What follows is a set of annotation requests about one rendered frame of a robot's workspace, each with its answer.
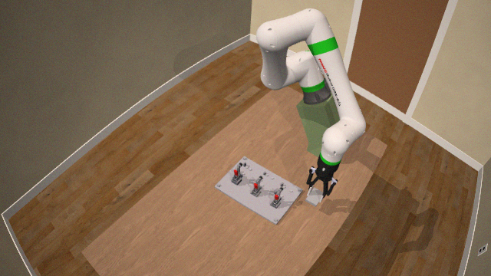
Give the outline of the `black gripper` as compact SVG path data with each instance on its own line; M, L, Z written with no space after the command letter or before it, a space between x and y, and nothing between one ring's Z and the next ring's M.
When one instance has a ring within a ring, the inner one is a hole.
M312 176L314 174L314 172L316 173L317 177L311 181L312 179ZM312 174L313 173L313 174ZM319 173L319 175L318 175ZM307 196L310 194L311 190L313 189L313 186L314 184L318 181L318 180L321 180L323 182L323 185L324 185L324 188L323 188L323 194L321 196L321 199L319 202L322 201L322 199L327 195L329 196L331 194L331 190L334 188L334 186L336 185L337 183L337 179L334 179L333 178L333 175L334 173L331 173L331 174L326 174L324 172L322 172L321 170L319 170L319 168L315 169L313 166L310 168L309 170L309 176L308 176L308 180L306 182L307 185L309 185L309 188L308 188L308 194ZM322 178L321 178L322 176ZM329 178L327 178L329 177ZM331 186L330 186L330 189L328 190L328 182L331 181ZM332 188L333 187L333 188ZM311 189L312 188L312 189Z

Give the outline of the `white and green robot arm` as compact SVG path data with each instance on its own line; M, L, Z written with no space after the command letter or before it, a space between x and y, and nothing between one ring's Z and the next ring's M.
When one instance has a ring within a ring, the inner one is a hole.
M335 173L345 152L364 134L366 121L327 18L307 8L263 23L256 40L262 49L261 80L268 89L280 90L299 82L308 105L322 103L332 93L340 120L324 132L317 164L323 173ZM286 57L288 48L301 41L310 51Z

